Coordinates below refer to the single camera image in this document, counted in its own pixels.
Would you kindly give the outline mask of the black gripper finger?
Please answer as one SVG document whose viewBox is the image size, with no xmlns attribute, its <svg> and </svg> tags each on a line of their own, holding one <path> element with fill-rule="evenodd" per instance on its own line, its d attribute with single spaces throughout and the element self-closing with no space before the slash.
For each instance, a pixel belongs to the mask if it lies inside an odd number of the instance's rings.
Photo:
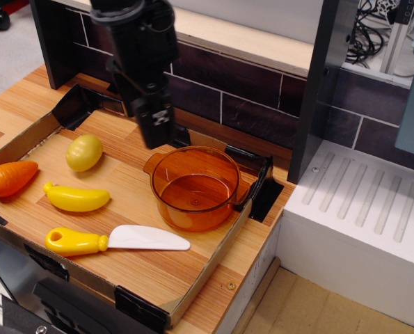
<svg viewBox="0 0 414 334">
<path fill-rule="evenodd" d="M 135 117 L 136 112 L 133 102 L 139 96 L 138 91 L 132 81 L 126 74 L 114 71 L 112 73 L 114 84 L 117 88 L 118 94 L 124 104 L 125 115 L 127 117 Z"/>
<path fill-rule="evenodd" d="M 141 96 L 129 103 L 145 145 L 154 149 L 175 138 L 175 113 L 167 91 Z"/>
</svg>

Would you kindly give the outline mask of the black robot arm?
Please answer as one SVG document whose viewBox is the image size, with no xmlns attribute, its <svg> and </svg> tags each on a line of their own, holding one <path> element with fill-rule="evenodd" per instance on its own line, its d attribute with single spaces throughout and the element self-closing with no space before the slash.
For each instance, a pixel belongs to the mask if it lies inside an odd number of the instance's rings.
<svg viewBox="0 0 414 334">
<path fill-rule="evenodd" d="M 90 18 L 112 47 L 106 68 L 145 145 L 154 149 L 175 138 L 175 113 L 166 69 L 179 56 L 175 13 L 168 1 L 92 1 Z"/>
</svg>

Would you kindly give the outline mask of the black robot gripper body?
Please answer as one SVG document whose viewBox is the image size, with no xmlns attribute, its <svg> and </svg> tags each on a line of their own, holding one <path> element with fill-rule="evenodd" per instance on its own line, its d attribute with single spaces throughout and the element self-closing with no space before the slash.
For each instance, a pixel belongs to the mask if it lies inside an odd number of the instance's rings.
<svg viewBox="0 0 414 334">
<path fill-rule="evenodd" d="M 165 91 L 164 70 L 179 56 L 170 3 L 107 1 L 104 18 L 113 46 L 110 71 L 131 78 L 139 96 Z"/>
</svg>

